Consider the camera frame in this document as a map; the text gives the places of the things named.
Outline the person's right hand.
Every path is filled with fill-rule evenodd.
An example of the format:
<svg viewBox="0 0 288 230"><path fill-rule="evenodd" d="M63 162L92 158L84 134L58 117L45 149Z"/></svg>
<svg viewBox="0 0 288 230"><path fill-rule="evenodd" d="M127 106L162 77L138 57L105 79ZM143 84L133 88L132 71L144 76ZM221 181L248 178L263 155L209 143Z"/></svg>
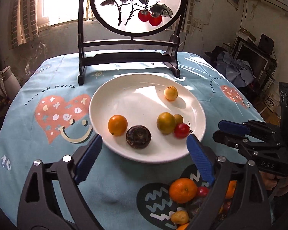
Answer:
<svg viewBox="0 0 288 230"><path fill-rule="evenodd" d="M263 171L260 171L260 175L266 190L271 191L281 180L284 180L284 182L280 185L276 196L282 196L288 192L288 177L280 177Z"/></svg>

